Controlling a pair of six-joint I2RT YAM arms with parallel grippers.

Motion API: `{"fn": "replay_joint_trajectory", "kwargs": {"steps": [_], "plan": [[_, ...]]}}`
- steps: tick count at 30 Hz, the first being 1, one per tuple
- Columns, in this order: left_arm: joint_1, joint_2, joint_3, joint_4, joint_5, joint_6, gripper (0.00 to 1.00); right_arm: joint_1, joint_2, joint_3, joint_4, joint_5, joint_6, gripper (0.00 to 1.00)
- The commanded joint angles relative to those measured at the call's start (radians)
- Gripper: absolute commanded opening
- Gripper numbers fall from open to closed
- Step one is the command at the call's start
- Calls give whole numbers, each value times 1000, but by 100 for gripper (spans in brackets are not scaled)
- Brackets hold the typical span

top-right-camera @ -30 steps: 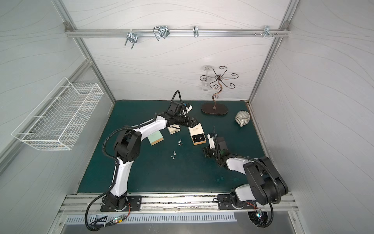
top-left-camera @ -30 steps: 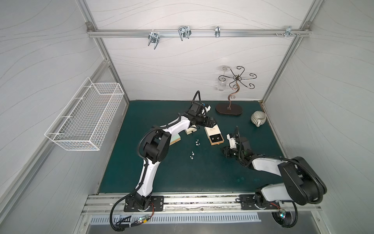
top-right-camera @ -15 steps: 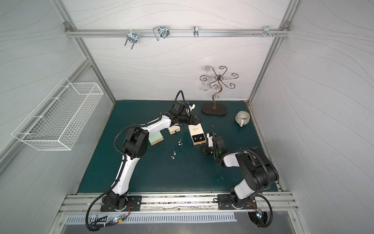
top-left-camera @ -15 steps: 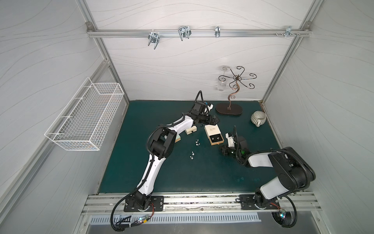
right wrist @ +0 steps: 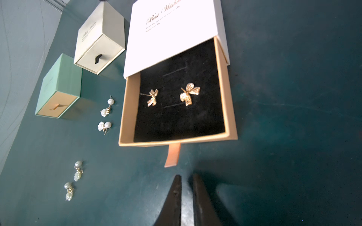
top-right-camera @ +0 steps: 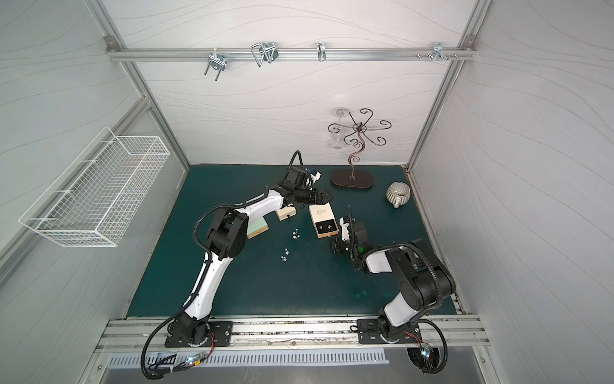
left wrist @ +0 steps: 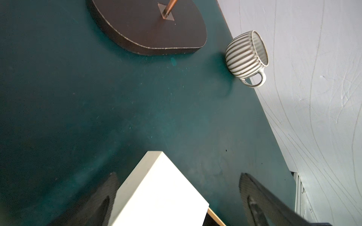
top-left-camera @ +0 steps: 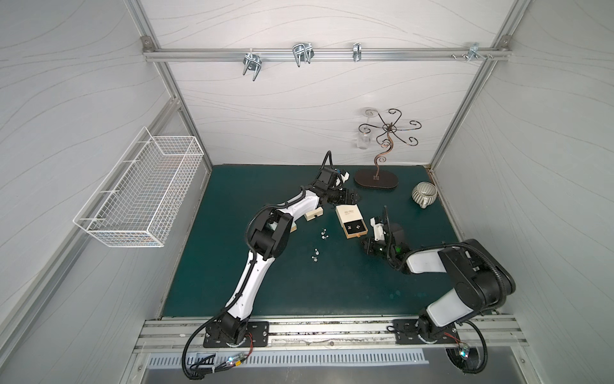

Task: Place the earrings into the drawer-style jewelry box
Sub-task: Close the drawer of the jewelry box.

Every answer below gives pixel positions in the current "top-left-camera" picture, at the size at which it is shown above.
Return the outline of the cream drawer jewelry box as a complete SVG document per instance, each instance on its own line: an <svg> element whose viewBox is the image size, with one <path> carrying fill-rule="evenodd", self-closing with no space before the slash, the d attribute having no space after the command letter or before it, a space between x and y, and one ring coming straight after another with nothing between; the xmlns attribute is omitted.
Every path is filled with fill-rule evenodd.
<svg viewBox="0 0 614 384"><path fill-rule="evenodd" d="M358 205L338 205L335 212L347 239L360 238L368 234L368 228ZM346 226L347 222L353 223L351 229ZM361 228L356 227L358 222L361 222Z"/></svg>

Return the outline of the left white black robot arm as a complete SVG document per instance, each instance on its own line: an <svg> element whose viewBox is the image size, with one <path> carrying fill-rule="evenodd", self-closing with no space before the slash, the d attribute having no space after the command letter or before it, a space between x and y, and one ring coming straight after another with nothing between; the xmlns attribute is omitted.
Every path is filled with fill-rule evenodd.
<svg viewBox="0 0 614 384"><path fill-rule="evenodd" d="M255 214L246 227L249 253L237 287L221 312L204 327L211 342L232 347L243 343L257 293L268 269L286 249L297 220L318 217L324 203L346 194L345 182L349 177L348 172L334 166L332 152L327 151L313 182L300 187L294 198L266 205Z"/></svg>

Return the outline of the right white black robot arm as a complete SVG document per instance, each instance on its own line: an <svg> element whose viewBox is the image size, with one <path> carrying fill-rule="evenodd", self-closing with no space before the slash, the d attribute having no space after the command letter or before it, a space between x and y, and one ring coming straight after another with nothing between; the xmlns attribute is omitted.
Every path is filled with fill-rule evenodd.
<svg viewBox="0 0 614 384"><path fill-rule="evenodd" d="M361 242L367 255L385 259L406 275L445 274L452 286L421 310L417 319L390 327L401 337L435 344L449 337L455 326L503 307L516 291L512 275L476 239L412 249L403 228L390 221L386 208L369 223L374 235Z"/></svg>

